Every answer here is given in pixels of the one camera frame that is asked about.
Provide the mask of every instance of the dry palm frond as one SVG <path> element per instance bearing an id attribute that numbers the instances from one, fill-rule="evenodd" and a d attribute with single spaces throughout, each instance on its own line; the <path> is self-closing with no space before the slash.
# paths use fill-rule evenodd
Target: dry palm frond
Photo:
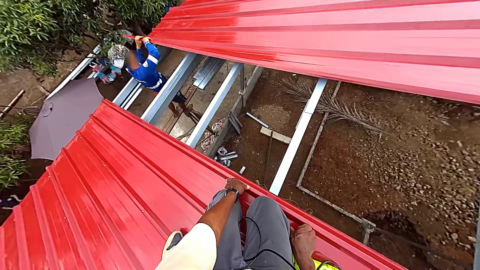
<path id="1" fill-rule="evenodd" d="M 278 94 L 285 93 L 293 95 L 295 96 L 295 101 L 303 106 L 305 106 L 312 95 L 312 91 L 306 83 L 296 84 L 291 78 L 284 78 L 280 80 L 280 82 L 272 82 L 272 84 L 275 86 L 275 89 L 278 90 Z M 350 105 L 344 101 L 338 102 L 337 99 L 324 94 L 318 101 L 316 111 L 329 113 L 325 124 L 331 124 L 338 120 L 345 119 L 365 127 L 370 133 L 386 133 L 379 127 L 380 121 L 378 120 L 378 117 L 374 118 L 371 115 L 365 115 L 362 111 L 357 109 L 355 103 Z"/>

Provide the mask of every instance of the red roof sheet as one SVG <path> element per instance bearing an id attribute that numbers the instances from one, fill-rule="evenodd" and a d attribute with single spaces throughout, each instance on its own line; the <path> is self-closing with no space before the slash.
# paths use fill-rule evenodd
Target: red roof sheet
<path id="1" fill-rule="evenodd" d="M 0 227 L 0 269 L 153 269 L 228 177 L 249 182 L 104 99 Z M 258 196 L 311 224 L 343 269 L 404 269 L 256 185 L 242 208 Z"/>
<path id="2" fill-rule="evenodd" d="M 317 77 L 480 103 L 480 1 L 185 0 L 153 42 Z"/>

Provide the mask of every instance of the reflective stripe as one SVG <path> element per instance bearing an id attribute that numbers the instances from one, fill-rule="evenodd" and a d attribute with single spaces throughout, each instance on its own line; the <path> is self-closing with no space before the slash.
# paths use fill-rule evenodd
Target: reflective stripe
<path id="1" fill-rule="evenodd" d="M 152 87 L 147 87 L 147 88 L 150 88 L 150 89 L 156 89 L 157 87 L 160 86 L 160 84 L 162 84 L 162 78 L 158 78 L 158 82 L 155 86 L 152 86 Z"/>
<path id="2" fill-rule="evenodd" d="M 155 63 L 155 65 L 158 64 L 158 59 L 151 55 L 148 55 L 147 59 Z"/>

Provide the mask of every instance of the power cord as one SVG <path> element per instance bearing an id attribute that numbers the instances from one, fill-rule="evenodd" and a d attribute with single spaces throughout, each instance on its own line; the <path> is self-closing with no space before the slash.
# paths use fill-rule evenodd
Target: power cord
<path id="1" fill-rule="evenodd" d="M 278 256 L 280 259 L 282 259 L 286 264 L 288 264 L 288 266 L 290 266 L 290 268 L 292 268 L 293 270 L 297 270 L 294 265 L 292 265 L 287 259 L 285 259 L 285 258 L 284 258 L 282 255 L 280 255 L 278 252 L 276 252 L 276 251 L 274 251 L 274 250 L 272 250 L 272 249 L 270 249 L 270 248 L 264 248 L 264 249 L 260 250 L 260 245 L 262 244 L 262 233 L 260 232 L 260 227 L 258 227 L 258 224 L 257 224 L 253 219 L 251 219 L 251 218 L 249 218 L 249 217 L 244 217 L 244 218 L 242 218 L 242 219 L 239 221 L 239 225 L 240 225 L 240 222 L 241 222 L 242 220 L 244 220 L 244 219 L 246 219 L 246 220 L 251 220 L 251 221 L 255 224 L 255 226 L 257 227 L 257 230 L 258 230 L 258 250 L 257 250 L 257 254 L 256 254 L 255 256 L 253 256 L 252 258 L 249 258 L 249 259 L 245 259 L 246 262 L 251 261 L 249 264 L 247 264 L 246 266 L 243 266 L 243 267 L 239 267 L 239 268 L 232 269 L 232 270 L 243 270 L 243 269 L 249 268 L 249 267 L 255 262 L 255 260 L 257 259 L 257 257 L 260 256 L 260 254 L 262 254 L 263 252 L 271 252 L 271 253 L 277 255 L 277 256 Z M 338 264 L 336 264 L 336 263 L 334 263 L 334 262 L 332 262 L 332 261 L 330 261 L 330 260 L 326 260 L 326 261 L 322 262 L 322 263 L 317 267 L 316 270 L 321 269 L 322 266 L 325 265 L 325 264 L 327 264 L 327 263 L 334 264 L 335 267 L 336 267 L 338 270 L 342 270 L 342 269 L 338 266 Z"/>
<path id="2" fill-rule="evenodd" d="M 320 269 L 322 268 L 322 266 L 326 265 L 327 263 L 334 264 L 334 267 L 336 267 L 338 270 L 342 270 L 342 269 L 338 266 L 337 263 L 332 262 L 332 261 L 330 261 L 330 260 L 326 260 L 326 261 L 324 261 L 323 263 L 321 263 L 321 264 L 317 267 L 316 270 L 320 270 Z"/>

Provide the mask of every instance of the hand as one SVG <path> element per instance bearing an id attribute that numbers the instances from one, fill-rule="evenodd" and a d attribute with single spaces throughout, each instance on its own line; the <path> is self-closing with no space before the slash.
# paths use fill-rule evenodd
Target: hand
<path id="1" fill-rule="evenodd" d="M 225 182 L 225 188 L 235 188 L 240 192 L 240 195 L 243 194 L 243 192 L 247 189 L 250 189 L 250 187 L 238 180 L 237 178 L 227 178 L 227 181 Z"/>
<path id="2" fill-rule="evenodd" d="M 143 36 L 135 36 L 135 44 L 137 45 L 137 49 L 142 48 L 142 39 Z"/>
<path id="3" fill-rule="evenodd" d="M 291 234 L 292 251 L 298 264 L 313 264 L 312 254 L 315 251 L 315 231 L 308 224 L 303 224 Z"/>

